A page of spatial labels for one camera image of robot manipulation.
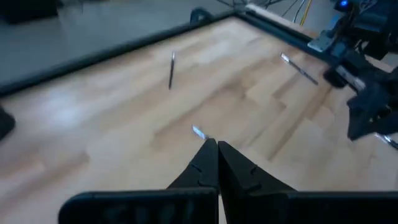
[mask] wooden table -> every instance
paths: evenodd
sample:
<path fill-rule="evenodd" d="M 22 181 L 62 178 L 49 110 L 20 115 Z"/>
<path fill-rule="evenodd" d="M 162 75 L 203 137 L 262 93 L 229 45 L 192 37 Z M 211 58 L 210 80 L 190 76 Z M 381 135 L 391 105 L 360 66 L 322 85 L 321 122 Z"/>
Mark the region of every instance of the wooden table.
<path fill-rule="evenodd" d="M 4 98 L 17 127 L 0 145 L 0 223 L 56 223 L 82 191 L 165 188 L 203 144 L 193 124 L 298 190 L 396 189 L 397 152 L 347 139 L 353 92 L 325 69 L 231 18 Z"/>

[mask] blue light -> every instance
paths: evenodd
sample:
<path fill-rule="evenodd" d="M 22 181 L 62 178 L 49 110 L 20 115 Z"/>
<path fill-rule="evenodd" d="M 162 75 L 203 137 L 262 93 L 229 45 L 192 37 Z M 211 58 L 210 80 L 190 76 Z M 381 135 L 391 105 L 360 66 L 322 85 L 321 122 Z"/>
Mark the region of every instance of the blue light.
<path fill-rule="evenodd" d="M 341 1 L 341 2 L 340 2 L 340 6 L 345 7 L 345 6 L 347 6 L 347 5 L 348 5 L 348 1 Z"/>

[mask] gray floor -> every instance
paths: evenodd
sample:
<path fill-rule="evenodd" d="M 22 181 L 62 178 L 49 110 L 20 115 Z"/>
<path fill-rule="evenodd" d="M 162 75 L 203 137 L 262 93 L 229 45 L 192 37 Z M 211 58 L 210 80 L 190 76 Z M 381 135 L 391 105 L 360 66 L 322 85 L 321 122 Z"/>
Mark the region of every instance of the gray floor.
<path fill-rule="evenodd" d="M 294 0 L 275 4 L 269 10 L 282 14 Z M 17 26 L 0 23 L 0 86 L 68 60 L 102 51 L 129 40 L 167 30 L 188 22 L 194 7 L 217 14 L 229 8 L 215 0 L 112 0 L 69 2 L 59 16 Z M 285 15 L 294 17 L 300 1 Z M 300 22 L 304 8 L 298 15 Z M 329 0 L 316 0 L 305 27 L 317 32 L 338 13 Z"/>

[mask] wooden surface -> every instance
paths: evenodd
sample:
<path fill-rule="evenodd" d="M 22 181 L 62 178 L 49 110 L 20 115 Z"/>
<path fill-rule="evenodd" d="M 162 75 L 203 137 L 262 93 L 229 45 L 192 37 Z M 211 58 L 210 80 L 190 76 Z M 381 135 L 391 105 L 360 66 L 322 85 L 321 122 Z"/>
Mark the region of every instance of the wooden surface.
<path fill-rule="evenodd" d="M 193 124 L 298 190 L 396 189 L 397 152 L 347 139 L 353 93 L 324 69 L 227 19 L 4 98 L 17 128 L 0 143 L 0 223 L 56 223 L 82 191 L 168 186 L 203 144 Z"/>

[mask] black frame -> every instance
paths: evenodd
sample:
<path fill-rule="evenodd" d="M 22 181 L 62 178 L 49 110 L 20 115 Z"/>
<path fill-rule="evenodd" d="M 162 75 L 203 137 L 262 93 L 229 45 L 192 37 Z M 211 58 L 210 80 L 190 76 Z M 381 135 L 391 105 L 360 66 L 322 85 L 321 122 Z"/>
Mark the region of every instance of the black frame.
<path fill-rule="evenodd" d="M 247 11 L 229 11 L 226 13 L 219 14 L 211 18 L 211 20 L 203 21 L 198 24 L 184 24 L 182 26 L 174 27 L 173 29 L 169 29 L 167 31 L 159 32 L 154 35 L 150 35 L 148 37 L 144 37 L 141 39 L 133 40 L 131 42 L 121 44 L 114 48 L 103 50 L 97 52 L 95 54 L 91 54 L 85 57 L 81 57 L 75 60 L 70 60 L 66 63 L 62 63 L 60 65 L 48 68 L 44 71 L 38 72 L 36 74 L 29 75 L 29 79 L 14 82 L 12 84 L 0 85 L 0 96 L 6 96 L 13 94 L 17 91 L 23 90 L 28 87 L 32 87 L 35 85 L 39 85 L 43 82 L 49 81 L 54 78 L 61 77 L 68 73 L 80 70 L 82 68 L 89 67 L 90 65 L 94 65 L 96 63 L 105 61 L 107 59 L 117 57 L 119 55 L 131 52 L 133 50 L 137 50 L 143 48 L 145 46 L 154 44 L 156 42 L 160 42 L 162 40 L 178 36 L 180 34 L 184 34 L 186 32 L 190 32 L 192 30 L 207 26 L 209 24 L 221 21 L 223 19 L 227 19 L 229 17 L 236 17 L 241 19 L 248 24 L 257 27 L 264 32 L 270 33 L 276 36 L 279 39 L 282 39 L 289 45 L 296 47 L 307 54 L 310 54 L 316 58 L 319 58 L 322 61 L 330 65 L 334 65 L 337 62 L 337 58 L 334 58 L 328 54 L 317 52 L 307 44 L 312 40 L 311 37 L 306 36 L 296 30 L 293 30 L 289 27 L 283 26 L 272 19 L 268 19 L 258 15 L 256 12 L 247 10 Z"/>

